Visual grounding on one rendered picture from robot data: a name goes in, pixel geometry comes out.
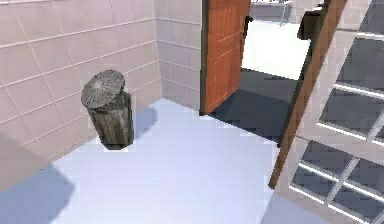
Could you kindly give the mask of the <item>orange wooden room door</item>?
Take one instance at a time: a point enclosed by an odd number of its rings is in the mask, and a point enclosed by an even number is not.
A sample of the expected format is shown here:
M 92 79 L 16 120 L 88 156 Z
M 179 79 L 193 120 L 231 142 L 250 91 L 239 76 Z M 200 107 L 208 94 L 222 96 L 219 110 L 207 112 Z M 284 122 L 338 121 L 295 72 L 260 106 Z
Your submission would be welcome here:
M 200 109 L 208 115 L 240 83 L 251 0 L 202 0 Z

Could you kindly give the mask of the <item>white grid glass panel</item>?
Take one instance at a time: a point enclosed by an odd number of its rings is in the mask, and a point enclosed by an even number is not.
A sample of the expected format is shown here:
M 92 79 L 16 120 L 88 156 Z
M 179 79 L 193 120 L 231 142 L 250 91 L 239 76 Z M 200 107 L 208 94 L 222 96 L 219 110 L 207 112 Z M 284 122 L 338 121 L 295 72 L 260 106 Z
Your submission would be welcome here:
M 276 192 L 326 224 L 384 224 L 384 0 L 330 0 L 319 25 Z

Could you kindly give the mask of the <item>dark brown wall box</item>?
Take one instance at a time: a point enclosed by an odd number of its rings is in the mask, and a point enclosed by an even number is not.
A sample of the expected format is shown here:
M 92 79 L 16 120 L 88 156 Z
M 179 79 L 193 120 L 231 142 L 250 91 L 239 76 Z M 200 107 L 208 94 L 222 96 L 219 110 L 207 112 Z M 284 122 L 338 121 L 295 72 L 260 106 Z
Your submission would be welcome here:
M 306 11 L 301 19 L 297 32 L 297 38 L 300 40 L 313 40 L 316 33 L 316 26 L 321 15 L 321 7 L 316 7 Z

